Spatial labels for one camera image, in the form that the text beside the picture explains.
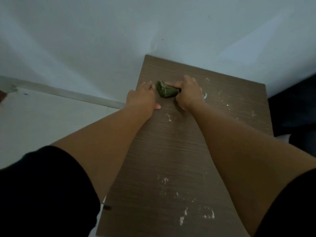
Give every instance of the wood grain surface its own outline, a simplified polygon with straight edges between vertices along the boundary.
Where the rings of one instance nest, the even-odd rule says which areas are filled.
[[[263,84],[146,56],[138,84],[195,77],[206,102],[272,135]],[[110,189],[99,236],[248,236],[193,117],[161,98]]]

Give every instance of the green object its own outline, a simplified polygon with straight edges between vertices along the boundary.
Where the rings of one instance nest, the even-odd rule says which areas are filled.
[[[164,82],[160,80],[157,81],[156,88],[160,96],[163,96],[163,97],[174,96],[180,92],[180,89],[166,86]]]

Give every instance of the person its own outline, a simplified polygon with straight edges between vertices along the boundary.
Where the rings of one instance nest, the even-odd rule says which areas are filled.
[[[194,78],[166,84],[181,89],[176,100],[200,127],[249,235],[313,235],[316,159],[214,109]],[[88,236],[134,136],[154,109],[160,109],[155,86],[142,83],[129,91],[120,111],[2,169],[0,232]]]

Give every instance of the forearm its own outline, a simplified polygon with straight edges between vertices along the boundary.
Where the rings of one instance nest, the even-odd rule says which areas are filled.
[[[298,175],[315,168],[316,160],[206,103],[193,105],[190,112],[243,224],[254,235],[280,191]]]
[[[84,168],[103,201],[137,131],[149,118],[140,107],[125,107],[53,143]]]

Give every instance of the left hand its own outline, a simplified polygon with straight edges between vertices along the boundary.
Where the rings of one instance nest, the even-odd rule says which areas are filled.
[[[161,106],[156,103],[155,85],[152,81],[143,82],[136,91],[130,90],[126,98],[126,107],[140,107],[146,111],[148,118],[153,114],[154,109],[160,109]]]

